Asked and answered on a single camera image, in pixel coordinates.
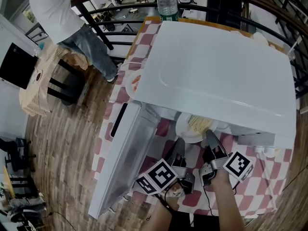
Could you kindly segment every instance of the noodles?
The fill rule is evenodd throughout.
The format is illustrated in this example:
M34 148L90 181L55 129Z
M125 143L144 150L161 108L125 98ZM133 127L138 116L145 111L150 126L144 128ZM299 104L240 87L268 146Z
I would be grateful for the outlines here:
M212 120L201 116L192 115L189 119L188 125L196 133L204 134L212 125Z

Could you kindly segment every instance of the blue jeans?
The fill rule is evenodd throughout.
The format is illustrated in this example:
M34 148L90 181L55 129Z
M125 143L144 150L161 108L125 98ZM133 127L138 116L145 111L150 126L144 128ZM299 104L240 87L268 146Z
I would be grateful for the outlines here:
M107 46L86 24L59 45L71 48L88 57L107 80L116 76L117 67L107 54Z

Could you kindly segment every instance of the door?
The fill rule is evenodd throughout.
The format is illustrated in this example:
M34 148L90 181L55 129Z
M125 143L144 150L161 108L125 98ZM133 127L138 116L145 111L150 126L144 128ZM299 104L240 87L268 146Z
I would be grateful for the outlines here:
M98 218L130 191L159 121L150 105L127 105L94 190L91 216Z

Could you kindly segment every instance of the red and white checkered tablecloth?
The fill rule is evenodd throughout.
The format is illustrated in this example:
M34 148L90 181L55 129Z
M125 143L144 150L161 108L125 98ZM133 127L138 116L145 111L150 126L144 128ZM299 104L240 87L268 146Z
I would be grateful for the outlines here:
M115 87L104 114L101 131L95 144L91 176L97 180L104 161L108 160L107 155L113 139L110 137L110 131L116 121L122 104L128 102L130 99L125 90L125 81L133 71L144 67L160 28L160 24L158 20L146 20L144 22L140 34L135 44L132 46L129 57L125 61L138 62L142 63L142 65L127 64L123 66L115 82ZM236 137L233 135L219 132L216 132L216 135L228 152L238 150L254 161L252 175L237 186L235 199L241 215L249 216L263 214L275 210L277 208L277 198L281 194L286 182L287 171L292 160L293 150L282 149L275 158L266 158L263 154L255 153L252 147L238 145ZM175 122L162 118L158 124L156 135L140 172L143 172L152 166L154 162L164 157L176 138ZM195 186L193 194L188 194L179 198L179 211L209 215L207 198L203 192L198 174L198 169L204 163L202 159L204 147L204 141L195 144L186 144L186 163L187 167L195 176ZM231 183L234 186L236 180L231 179ZM215 194L211 187L207 187L206 191L213 215L218 215ZM133 189L130 195L132 195L134 201L146 201L153 204L156 202L156 198L147 196L139 192L139 190Z

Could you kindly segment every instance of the water bottle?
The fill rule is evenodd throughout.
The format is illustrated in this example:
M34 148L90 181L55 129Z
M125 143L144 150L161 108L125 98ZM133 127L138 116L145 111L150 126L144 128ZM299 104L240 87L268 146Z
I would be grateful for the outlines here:
M157 0L157 7L162 21L178 21L178 3L176 0Z

